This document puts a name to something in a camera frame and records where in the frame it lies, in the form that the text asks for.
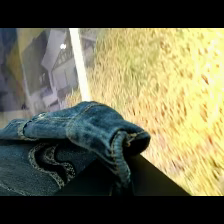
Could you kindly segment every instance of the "yellow carpet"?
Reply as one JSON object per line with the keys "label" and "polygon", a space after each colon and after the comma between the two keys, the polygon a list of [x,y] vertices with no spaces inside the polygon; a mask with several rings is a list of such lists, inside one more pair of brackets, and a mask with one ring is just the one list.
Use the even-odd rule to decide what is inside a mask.
{"label": "yellow carpet", "polygon": [[93,100],[151,134],[143,156],[192,195],[222,195],[224,29],[108,29],[94,64]]}

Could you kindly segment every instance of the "black object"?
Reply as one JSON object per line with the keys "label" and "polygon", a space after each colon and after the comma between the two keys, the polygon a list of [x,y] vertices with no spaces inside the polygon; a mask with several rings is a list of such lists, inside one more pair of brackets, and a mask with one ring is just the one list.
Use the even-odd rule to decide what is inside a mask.
{"label": "black object", "polygon": [[[141,155],[131,157],[127,162],[135,196],[190,196]],[[108,196],[113,183],[113,174],[96,160],[56,196]]]}

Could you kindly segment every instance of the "folded denim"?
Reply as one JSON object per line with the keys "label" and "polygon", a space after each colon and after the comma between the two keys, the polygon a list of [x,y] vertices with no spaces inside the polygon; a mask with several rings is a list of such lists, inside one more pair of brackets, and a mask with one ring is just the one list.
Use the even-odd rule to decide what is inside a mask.
{"label": "folded denim", "polygon": [[82,102],[0,129],[0,195],[53,195],[95,159],[115,176],[116,192],[129,189],[126,156],[141,153],[150,136],[97,102]]}

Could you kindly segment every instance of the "white pole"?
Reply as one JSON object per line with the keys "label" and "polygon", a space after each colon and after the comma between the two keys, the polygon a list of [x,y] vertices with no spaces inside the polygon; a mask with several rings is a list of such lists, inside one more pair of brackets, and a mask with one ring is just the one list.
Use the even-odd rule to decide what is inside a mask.
{"label": "white pole", "polygon": [[75,64],[78,73],[79,87],[81,91],[82,101],[91,101],[84,58],[82,54],[82,46],[79,37],[79,28],[69,28],[71,35],[72,48],[74,52]]}

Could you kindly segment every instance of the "denim fabric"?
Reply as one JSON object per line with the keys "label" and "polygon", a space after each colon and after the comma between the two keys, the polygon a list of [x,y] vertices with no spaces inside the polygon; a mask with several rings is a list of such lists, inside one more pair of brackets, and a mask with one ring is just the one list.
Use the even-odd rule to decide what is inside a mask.
{"label": "denim fabric", "polygon": [[116,175],[116,191],[131,183],[126,156],[142,152],[150,136],[112,108],[82,102],[0,129],[0,195],[53,195],[95,159]]}

